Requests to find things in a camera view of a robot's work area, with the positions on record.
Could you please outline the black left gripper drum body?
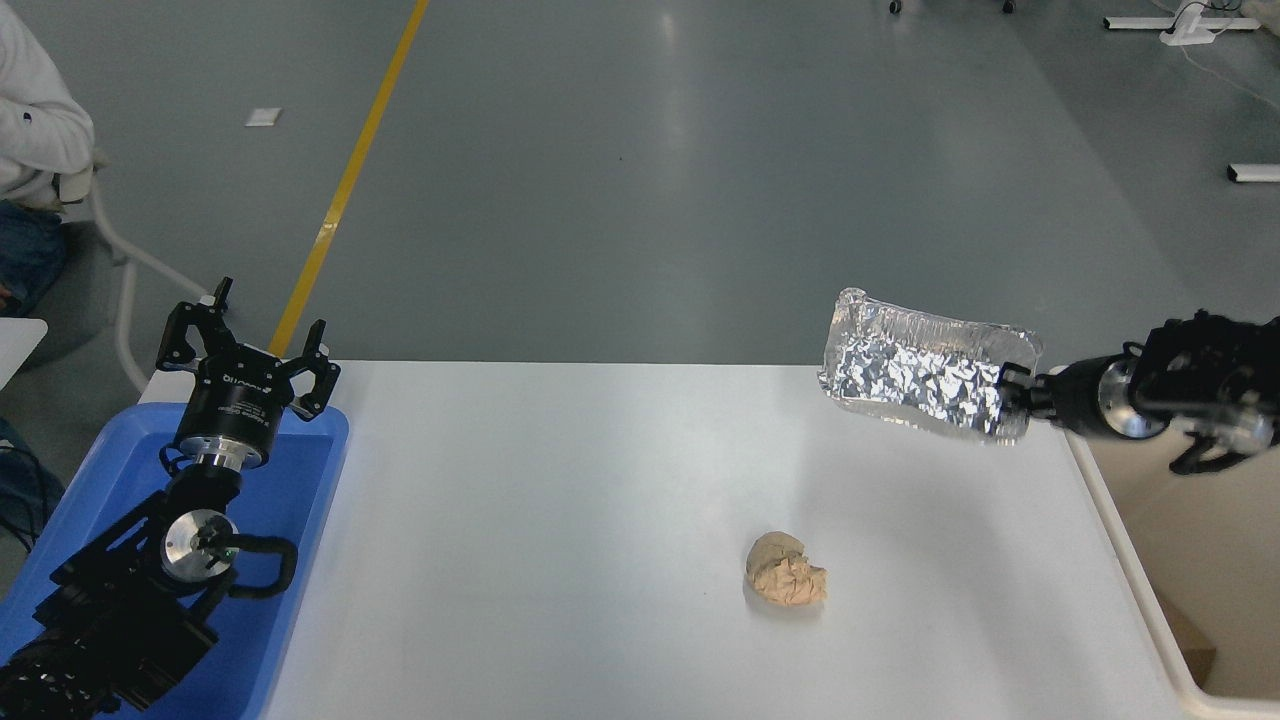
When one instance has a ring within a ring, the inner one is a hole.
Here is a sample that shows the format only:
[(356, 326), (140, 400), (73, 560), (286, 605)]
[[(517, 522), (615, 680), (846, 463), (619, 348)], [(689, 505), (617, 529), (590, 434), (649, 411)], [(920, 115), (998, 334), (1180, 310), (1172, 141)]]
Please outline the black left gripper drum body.
[(293, 398), (284, 363), (252, 346), (237, 345), (200, 360), (195, 388), (177, 428), (186, 455), (218, 439), (269, 455), (285, 406)]

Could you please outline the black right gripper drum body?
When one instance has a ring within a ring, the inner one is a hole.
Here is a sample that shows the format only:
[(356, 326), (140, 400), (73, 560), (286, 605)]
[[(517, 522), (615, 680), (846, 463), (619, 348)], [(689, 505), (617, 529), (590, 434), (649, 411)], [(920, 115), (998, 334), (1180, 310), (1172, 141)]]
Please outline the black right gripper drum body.
[(1048, 423), (1085, 438), (1114, 439), (1100, 405), (1101, 380), (1114, 364), (1115, 357), (1093, 357), (1051, 372)]

